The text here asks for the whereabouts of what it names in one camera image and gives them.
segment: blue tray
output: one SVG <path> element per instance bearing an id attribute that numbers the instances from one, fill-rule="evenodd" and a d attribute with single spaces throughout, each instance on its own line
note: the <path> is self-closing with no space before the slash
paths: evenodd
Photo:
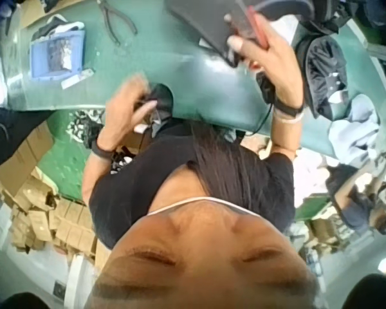
<path id="1" fill-rule="evenodd" d="M 30 73 L 33 80 L 62 80 L 80 73 L 83 70 L 84 30 L 57 33 L 46 39 L 30 43 Z M 65 59 L 71 63 L 68 69 L 61 68 L 59 61 L 54 60 L 57 53 L 52 53 L 59 42 L 68 44 L 71 53 Z"/>

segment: red handle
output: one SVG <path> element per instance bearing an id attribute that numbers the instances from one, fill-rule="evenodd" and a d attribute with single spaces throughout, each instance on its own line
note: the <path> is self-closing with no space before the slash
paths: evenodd
<path id="1" fill-rule="evenodd" d="M 260 29 L 259 25 L 257 24 L 256 21 L 256 14 L 257 12 L 255 11 L 255 8 L 251 5 L 248 8 L 248 18 L 250 21 L 250 24 L 252 25 L 253 31 L 255 32 L 256 39 L 259 42 L 261 48 L 264 50 L 269 49 L 269 42 L 266 34 Z"/>

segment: black wristband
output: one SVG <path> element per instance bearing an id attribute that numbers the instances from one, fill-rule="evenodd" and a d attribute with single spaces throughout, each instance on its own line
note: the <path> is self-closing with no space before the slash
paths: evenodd
<path id="1" fill-rule="evenodd" d="M 301 114 L 304 109 L 303 105 L 300 108 L 291 108 L 290 106 L 285 105 L 285 103 L 280 101 L 277 97 L 274 105 L 275 108 L 277 108 L 279 111 L 285 113 L 286 115 L 292 116 L 293 118 L 296 118 L 297 115 Z"/>
<path id="2" fill-rule="evenodd" d="M 94 140 L 91 143 L 91 152 L 94 153 L 95 155 L 97 155 L 98 157 L 100 157 L 102 159 L 106 159 L 106 160 L 111 160 L 111 157 L 114 153 L 114 151 L 106 151 L 106 150 L 99 148 L 96 140 Z"/>

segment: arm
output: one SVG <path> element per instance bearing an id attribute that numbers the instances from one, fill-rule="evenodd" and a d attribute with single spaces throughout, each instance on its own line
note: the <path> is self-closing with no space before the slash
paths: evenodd
<path id="1" fill-rule="evenodd" d="M 106 105 L 106 125 L 97 138 L 97 146 L 105 151 L 114 151 L 124 136 L 150 113 L 157 102 L 148 102 L 134 111 L 138 99 L 148 92 L 144 78 L 137 75 L 126 82 Z M 89 205 L 91 193 L 97 181 L 110 171 L 110 161 L 90 154 L 83 174 L 83 201 Z"/>
<path id="2" fill-rule="evenodd" d="M 366 195 L 370 196 L 372 194 L 378 194 L 380 187 L 383 184 L 383 181 L 385 180 L 385 178 L 386 178 L 386 166 L 379 176 L 374 177 L 372 179 L 372 182 L 367 187 Z"/>
<path id="3" fill-rule="evenodd" d="M 350 204 L 349 194 L 352 191 L 357 179 L 361 175 L 369 172 L 369 169 L 373 166 L 372 162 L 365 164 L 361 169 L 357 170 L 346 182 L 339 188 L 335 193 L 335 201 L 340 207 L 340 210 L 343 210 Z"/>
<path id="4" fill-rule="evenodd" d="M 300 108 L 303 105 L 303 80 L 295 52 L 263 16 L 257 16 L 257 24 L 266 34 L 269 44 L 267 50 L 238 36 L 230 37 L 228 44 L 233 50 L 264 68 L 267 77 L 275 85 L 277 97 L 284 104 Z M 293 161 L 300 145 L 302 122 L 301 118 L 292 124 L 288 120 L 292 120 L 292 117 L 276 111 L 273 113 L 271 151 L 282 153 Z"/>

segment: green table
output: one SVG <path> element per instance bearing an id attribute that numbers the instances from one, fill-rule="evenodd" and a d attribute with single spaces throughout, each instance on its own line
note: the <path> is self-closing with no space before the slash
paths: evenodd
<path id="1" fill-rule="evenodd" d="M 29 78 L 29 45 L 40 20 L 18 30 L 15 15 L 10 36 L 0 42 L 11 108 L 18 110 L 102 108 L 124 79 L 143 71 L 151 82 L 168 85 L 174 94 L 174 116 L 203 119 L 235 129 L 256 130 L 267 112 L 260 91 L 244 68 L 232 69 L 216 54 L 198 46 L 199 35 L 168 13 L 162 0 L 109 0 L 131 17 L 139 34 L 133 37 L 121 20 L 113 29 L 123 42 L 117 48 L 104 27 L 96 1 L 84 1 L 59 11 L 69 21 L 86 26 L 84 67 L 95 74 L 66 90 L 60 82 L 35 82 Z M 307 32 L 299 25 L 296 45 Z M 386 80 L 378 61 L 368 56 L 364 37 L 350 22 L 335 39 L 347 60 L 349 95 L 365 93 L 381 118 L 379 149 L 386 149 Z M 314 119 L 306 110 L 302 145 L 334 156 L 327 138 L 330 121 Z M 269 134 L 271 119 L 261 129 Z"/>

